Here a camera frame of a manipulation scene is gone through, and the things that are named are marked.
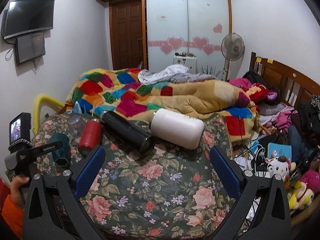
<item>black tumbler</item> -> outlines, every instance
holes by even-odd
[[[119,114],[104,111],[100,116],[101,124],[120,141],[137,151],[140,156],[148,154],[156,144],[156,138]]]

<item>wooden bed frame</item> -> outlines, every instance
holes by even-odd
[[[251,53],[249,70],[256,70],[267,84],[280,90],[281,101],[297,108],[300,101],[311,101],[313,94],[320,95],[320,85],[299,71],[268,58],[257,57]]]

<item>orange sleeve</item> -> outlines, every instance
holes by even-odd
[[[1,215],[16,236],[22,240],[23,210],[12,201],[11,195],[4,201]]]

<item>white bottle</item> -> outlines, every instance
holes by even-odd
[[[200,119],[161,108],[153,115],[150,131],[163,140],[193,150],[199,146],[204,123]]]

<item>sliding wardrobe door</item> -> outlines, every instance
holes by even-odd
[[[173,63],[175,52],[188,52],[187,0],[147,0],[149,70]]]
[[[202,68],[221,79],[224,57],[223,38],[229,33],[228,0],[188,0],[189,52],[197,56],[197,71]]]

